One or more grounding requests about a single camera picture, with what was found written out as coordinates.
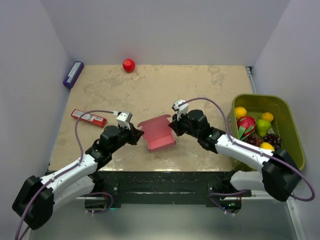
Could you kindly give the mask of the pink paper box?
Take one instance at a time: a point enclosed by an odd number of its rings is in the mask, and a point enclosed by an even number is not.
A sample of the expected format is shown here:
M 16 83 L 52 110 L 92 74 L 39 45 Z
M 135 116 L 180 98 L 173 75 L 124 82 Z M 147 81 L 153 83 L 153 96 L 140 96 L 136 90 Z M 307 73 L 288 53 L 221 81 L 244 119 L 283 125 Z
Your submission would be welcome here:
M 171 115 L 164 114 L 140 122 L 137 127 L 144 132 L 143 139 L 147 142 L 150 153 L 158 152 L 176 145 L 172 129 L 169 127 Z

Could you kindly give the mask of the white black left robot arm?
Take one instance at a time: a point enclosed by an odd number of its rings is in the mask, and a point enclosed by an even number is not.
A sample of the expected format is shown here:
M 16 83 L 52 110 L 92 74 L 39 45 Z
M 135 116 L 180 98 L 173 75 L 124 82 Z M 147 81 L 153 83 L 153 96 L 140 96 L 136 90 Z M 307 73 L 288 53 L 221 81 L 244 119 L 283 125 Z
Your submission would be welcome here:
M 132 123 L 109 125 L 80 157 L 69 165 L 51 174 L 28 177 L 12 209 L 20 217 L 21 223 L 32 230 L 41 228 L 54 211 L 73 199 L 91 194 L 99 196 L 104 184 L 92 175 L 112 160 L 112 155 L 126 144 L 135 146 L 144 132 Z

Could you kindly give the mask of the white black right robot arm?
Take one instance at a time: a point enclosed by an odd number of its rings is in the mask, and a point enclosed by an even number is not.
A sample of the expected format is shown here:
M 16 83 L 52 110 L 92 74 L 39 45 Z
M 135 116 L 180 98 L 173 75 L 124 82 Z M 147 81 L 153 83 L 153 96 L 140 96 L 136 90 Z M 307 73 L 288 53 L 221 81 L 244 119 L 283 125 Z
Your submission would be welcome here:
M 229 137 L 225 131 L 210 126 L 202 110 L 174 114 L 169 127 L 178 137 L 190 135 L 203 149 L 229 156 L 258 171 L 259 174 L 234 173 L 222 185 L 227 196 L 233 197 L 242 190 L 266 191 L 285 202 L 301 180 L 299 168 L 285 149 L 272 151 Z

